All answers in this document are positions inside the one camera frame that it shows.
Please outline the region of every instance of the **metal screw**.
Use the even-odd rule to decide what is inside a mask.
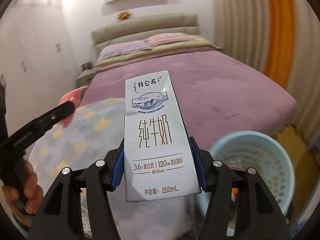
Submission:
[[[66,175],[70,172],[70,169],[69,168],[63,168],[62,170],[62,174]]]
[[[104,160],[98,160],[96,161],[96,166],[102,167],[105,164]]]
[[[248,172],[249,172],[250,174],[252,174],[252,175],[254,175],[254,174],[257,173],[257,171],[256,171],[254,168],[249,168],[249,169],[248,169]]]
[[[221,161],[214,161],[213,165],[216,167],[221,167],[222,166],[222,162]]]

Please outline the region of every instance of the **orange curtain stripe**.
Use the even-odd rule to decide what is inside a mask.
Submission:
[[[270,44],[264,74],[285,89],[292,66],[295,36],[293,0],[269,0]]]

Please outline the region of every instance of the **finger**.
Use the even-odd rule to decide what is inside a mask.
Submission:
[[[3,186],[2,191],[4,198],[8,203],[14,202],[19,198],[19,192],[14,187]]]
[[[28,202],[26,203],[25,210],[29,214],[36,213],[38,210],[43,198],[43,190],[42,188],[37,185],[36,186],[36,191],[33,195],[32,199],[29,199]]]
[[[38,183],[38,177],[37,175],[33,172],[30,174],[27,178],[26,183],[24,184],[24,195],[28,198],[31,199],[35,193],[36,187]]]
[[[24,170],[26,171],[26,173],[27,173],[28,175],[30,175],[30,174],[33,173],[33,167],[32,167],[32,165],[31,165],[30,162],[28,162],[28,161],[25,161],[25,162],[24,162]]]

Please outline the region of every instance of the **pillow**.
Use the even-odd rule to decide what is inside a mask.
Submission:
[[[185,33],[162,33],[156,34],[147,38],[149,45],[151,47],[156,47],[160,45],[182,42],[182,41],[194,41],[195,39]]]
[[[129,41],[117,44],[111,44],[105,47],[98,57],[100,59],[107,59],[113,56],[126,55],[133,52],[151,49],[146,40]]]

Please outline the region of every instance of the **telunsu milk carton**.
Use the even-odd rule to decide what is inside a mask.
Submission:
[[[126,80],[124,175],[128,202],[200,191],[168,71]]]

